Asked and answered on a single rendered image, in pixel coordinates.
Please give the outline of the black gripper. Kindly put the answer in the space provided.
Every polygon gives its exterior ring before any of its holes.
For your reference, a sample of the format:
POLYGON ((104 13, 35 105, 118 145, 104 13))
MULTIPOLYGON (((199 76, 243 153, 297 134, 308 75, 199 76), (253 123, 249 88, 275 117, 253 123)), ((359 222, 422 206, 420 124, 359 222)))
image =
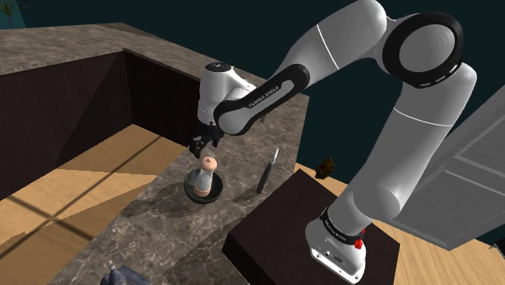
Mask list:
POLYGON ((212 146, 217 148, 224 134, 214 123, 207 125, 199 121, 197 124, 197 136, 192 138, 189 144, 189 151, 199 160, 206 144, 212 141, 212 146))

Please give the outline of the grey wooden pepper mill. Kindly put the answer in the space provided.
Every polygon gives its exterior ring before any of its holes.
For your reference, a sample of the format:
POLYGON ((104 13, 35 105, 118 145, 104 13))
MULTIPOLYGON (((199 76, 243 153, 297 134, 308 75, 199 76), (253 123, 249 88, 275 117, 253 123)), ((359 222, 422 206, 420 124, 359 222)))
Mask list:
POLYGON ((193 191, 198 197, 205 197, 210 193, 214 170, 218 167, 217 160, 212 156, 205 156, 201 160, 201 169, 194 182, 193 191))

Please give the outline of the black bowl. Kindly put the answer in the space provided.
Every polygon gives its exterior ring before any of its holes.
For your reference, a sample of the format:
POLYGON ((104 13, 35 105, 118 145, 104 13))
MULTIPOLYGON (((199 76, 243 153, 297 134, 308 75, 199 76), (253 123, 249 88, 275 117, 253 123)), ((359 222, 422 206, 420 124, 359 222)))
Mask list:
POLYGON ((223 191, 223 181, 222 181, 221 177, 218 175, 218 173, 214 172, 210 192, 205 197, 200 197, 200 196, 196 195, 194 192, 194 184, 195 184, 195 181, 196 181, 199 173, 200 173, 200 170, 198 168, 196 168, 196 169, 190 171, 185 176, 185 181, 184 181, 185 193, 187 194, 189 199, 191 201, 193 201, 195 203, 199 203, 199 204, 208 204, 208 203, 212 203, 212 202, 218 200, 219 196, 221 195, 221 193, 223 191))

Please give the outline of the dark robot stand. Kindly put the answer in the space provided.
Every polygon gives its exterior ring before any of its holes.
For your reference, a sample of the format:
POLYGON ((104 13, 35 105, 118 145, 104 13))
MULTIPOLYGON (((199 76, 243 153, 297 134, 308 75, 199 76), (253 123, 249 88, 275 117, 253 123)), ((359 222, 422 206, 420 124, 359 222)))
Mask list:
POLYGON ((228 233, 223 253, 250 285, 349 285, 311 257, 305 239, 336 198, 299 170, 228 233))

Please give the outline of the small brown lumpy object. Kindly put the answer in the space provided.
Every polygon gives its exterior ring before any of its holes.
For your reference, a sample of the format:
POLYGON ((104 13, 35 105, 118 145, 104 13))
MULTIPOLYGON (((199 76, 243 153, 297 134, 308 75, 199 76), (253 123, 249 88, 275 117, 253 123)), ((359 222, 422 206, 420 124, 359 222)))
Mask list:
POLYGON ((320 165, 316 167, 316 179, 324 180, 327 177, 330 177, 334 170, 334 162, 329 157, 325 159, 320 165))

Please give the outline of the blue grey appliance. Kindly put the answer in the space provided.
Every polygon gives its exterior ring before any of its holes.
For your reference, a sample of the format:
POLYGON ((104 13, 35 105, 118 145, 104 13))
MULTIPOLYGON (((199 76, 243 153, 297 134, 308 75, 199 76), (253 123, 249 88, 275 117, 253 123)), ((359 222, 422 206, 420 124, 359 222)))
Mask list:
POLYGON ((100 281, 100 285, 151 285, 151 281, 128 266, 117 269, 114 265, 109 267, 107 273, 100 281))

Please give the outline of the green potted plant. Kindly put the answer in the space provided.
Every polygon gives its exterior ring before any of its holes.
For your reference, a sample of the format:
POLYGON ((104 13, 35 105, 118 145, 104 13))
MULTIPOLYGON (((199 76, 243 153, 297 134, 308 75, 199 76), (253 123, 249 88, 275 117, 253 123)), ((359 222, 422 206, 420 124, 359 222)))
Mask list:
POLYGON ((0 0, 0 29, 24 28, 21 10, 26 8, 19 0, 0 0))

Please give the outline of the grey panelled door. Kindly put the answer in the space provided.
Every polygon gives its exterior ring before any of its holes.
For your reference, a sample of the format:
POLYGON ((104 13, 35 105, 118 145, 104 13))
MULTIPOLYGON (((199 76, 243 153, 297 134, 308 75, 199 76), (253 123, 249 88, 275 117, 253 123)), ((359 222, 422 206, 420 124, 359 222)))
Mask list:
POLYGON ((389 223, 446 250, 505 224, 505 85, 444 139, 389 223))

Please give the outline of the black handled knife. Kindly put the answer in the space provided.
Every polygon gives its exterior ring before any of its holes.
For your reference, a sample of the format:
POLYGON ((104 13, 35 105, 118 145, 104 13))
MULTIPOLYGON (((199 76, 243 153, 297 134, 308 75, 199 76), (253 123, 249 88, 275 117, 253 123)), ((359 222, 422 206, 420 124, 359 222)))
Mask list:
POLYGON ((278 151, 279 149, 277 148, 270 159, 269 163, 266 165, 264 172, 262 173, 261 179, 258 182, 257 188, 256 188, 256 193, 261 194, 263 192, 263 189, 265 188, 265 185, 267 181, 269 180, 269 175, 271 173, 271 168, 276 162, 276 159, 278 157, 278 151))

